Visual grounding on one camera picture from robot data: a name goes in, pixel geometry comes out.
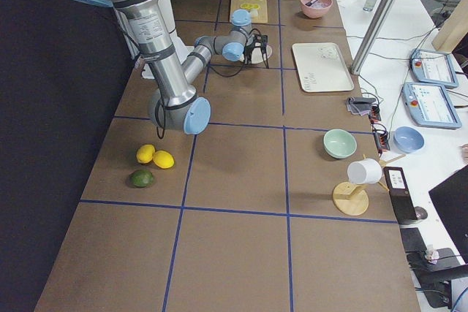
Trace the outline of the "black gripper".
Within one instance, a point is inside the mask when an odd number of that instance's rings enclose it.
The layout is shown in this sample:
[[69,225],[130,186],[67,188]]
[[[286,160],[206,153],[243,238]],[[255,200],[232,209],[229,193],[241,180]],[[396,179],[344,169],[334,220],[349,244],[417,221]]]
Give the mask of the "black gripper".
[[266,68],[269,67],[268,61],[268,36],[266,34],[259,34],[253,33],[249,35],[249,39],[247,40],[247,44],[244,48],[244,63],[245,65],[252,64],[252,57],[251,52],[254,47],[260,47],[261,51],[263,52],[263,63]]

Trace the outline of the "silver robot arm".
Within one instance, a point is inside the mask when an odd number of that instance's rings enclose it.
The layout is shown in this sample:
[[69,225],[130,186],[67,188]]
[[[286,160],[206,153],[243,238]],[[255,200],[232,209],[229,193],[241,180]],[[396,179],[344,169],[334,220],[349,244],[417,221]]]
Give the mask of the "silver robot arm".
[[211,51],[198,45],[180,61],[167,30],[159,0],[75,0],[122,12],[144,61],[159,87],[151,118],[163,129],[199,134],[208,125],[211,106],[191,84],[211,59]]
[[195,48],[182,63],[186,81],[192,83],[214,56],[241,62],[243,65],[263,62],[269,67],[271,47],[268,36],[252,27],[251,14],[237,9],[231,15],[232,28],[228,35],[202,36],[197,38]]

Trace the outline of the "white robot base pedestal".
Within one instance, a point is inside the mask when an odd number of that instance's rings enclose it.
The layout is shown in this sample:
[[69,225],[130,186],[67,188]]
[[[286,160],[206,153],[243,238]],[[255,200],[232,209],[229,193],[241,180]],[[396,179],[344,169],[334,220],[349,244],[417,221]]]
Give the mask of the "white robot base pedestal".
[[178,60],[182,64],[190,52],[194,49],[194,47],[186,46],[182,39],[178,36],[171,0],[159,0],[159,9],[162,13],[162,18],[165,21],[167,31],[169,32],[170,38],[174,45],[175,53],[178,57]]

